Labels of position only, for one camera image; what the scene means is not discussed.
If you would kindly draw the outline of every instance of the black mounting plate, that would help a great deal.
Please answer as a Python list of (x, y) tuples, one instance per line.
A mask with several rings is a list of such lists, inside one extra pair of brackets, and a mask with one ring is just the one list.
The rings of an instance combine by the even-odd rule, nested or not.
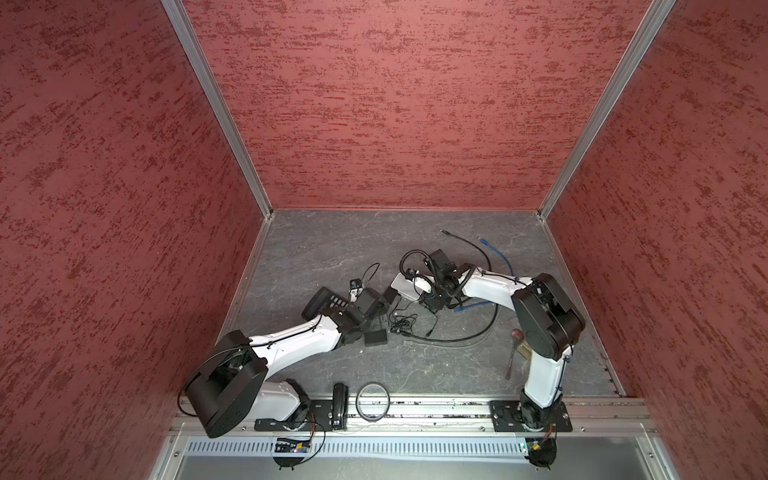
[[(331, 431), (331, 415), (333, 411), (333, 400), (310, 400), (310, 412), (315, 414), (315, 422), (325, 427), (327, 432)], [(253, 424), (253, 429), (257, 432), (308, 432), (311, 423), (304, 423), (297, 430), (289, 430), (285, 422), (278, 422), (272, 419), (259, 419)]]
[[(517, 411), (517, 400), (492, 400), (488, 404), (491, 408), (491, 420), (493, 421), (493, 429), (496, 432), (526, 432), (533, 433), (526, 429), (525, 426), (516, 421), (505, 420), (504, 409), (508, 409), (510, 413)], [(559, 402), (554, 408), (554, 426), (558, 432), (573, 432), (574, 426), (571, 424), (571, 417), (568, 411), (565, 409), (565, 404)]]

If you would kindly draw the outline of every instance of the gray ring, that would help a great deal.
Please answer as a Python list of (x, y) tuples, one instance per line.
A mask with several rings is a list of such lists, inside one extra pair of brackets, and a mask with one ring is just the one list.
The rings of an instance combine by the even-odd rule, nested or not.
[[(360, 411), (360, 396), (363, 392), (366, 391), (367, 388), (377, 386), (380, 389), (384, 390), (384, 393), (386, 394), (386, 408), (384, 409), (384, 412), (377, 415), (377, 416), (368, 416)], [(368, 422), (378, 422), (379, 420), (383, 419), (386, 416), (386, 413), (389, 411), (389, 392), (387, 392), (387, 389), (384, 388), (384, 385), (378, 382), (368, 382), (365, 385), (362, 386), (359, 392), (357, 392), (357, 397), (355, 397), (355, 410), (357, 410), (357, 415), (360, 415), (360, 418), (363, 420), (367, 420)]]

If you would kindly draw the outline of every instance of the red wall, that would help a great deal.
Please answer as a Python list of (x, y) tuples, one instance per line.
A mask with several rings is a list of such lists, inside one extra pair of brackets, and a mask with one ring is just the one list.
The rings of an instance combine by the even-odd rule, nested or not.
[(549, 220), (686, 480), (768, 471), (766, 25), (678, 0)]
[(0, 478), (144, 480), (260, 215), (160, 2), (0, 37)]
[(187, 0), (277, 207), (541, 204), (649, 0)]

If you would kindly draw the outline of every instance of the robotic arm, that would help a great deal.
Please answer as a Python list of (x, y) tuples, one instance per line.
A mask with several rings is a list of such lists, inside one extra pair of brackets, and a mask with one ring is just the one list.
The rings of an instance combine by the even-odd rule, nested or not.
[[(557, 281), (546, 273), (513, 278), (476, 266), (456, 268), (441, 250), (427, 254), (431, 276), (402, 268), (394, 290), (427, 308), (445, 308), (457, 295), (490, 300), (514, 310), (533, 350), (528, 381), (521, 392), (521, 421), (532, 431), (551, 423), (561, 401), (561, 380), (584, 320)], [(267, 382), (275, 373), (317, 353), (358, 340), (371, 320), (386, 314), (394, 295), (365, 288), (354, 303), (321, 289), (302, 313), (306, 322), (282, 332), (250, 338), (235, 330), (216, 344), (212, 355), (187, 380), (182, 391), (206, 433), (216, 438), (247, 419), (275, 419), (300, 425), (309, 397), (293, 380)]]

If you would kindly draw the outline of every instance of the screwdriver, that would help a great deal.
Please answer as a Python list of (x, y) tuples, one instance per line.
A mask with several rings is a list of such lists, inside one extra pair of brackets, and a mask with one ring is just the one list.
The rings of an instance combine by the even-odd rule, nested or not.
[(509, 355), (509, 363), (507, 364), (507, 371), (504, 372), (504, 378), (509, 380), (512, 376), (512, 360), (515, 358), (515, 350), (518, 349), (520, 342), (523, 341), (523, 332), (520, 329), (512, 330), (512, 353)]

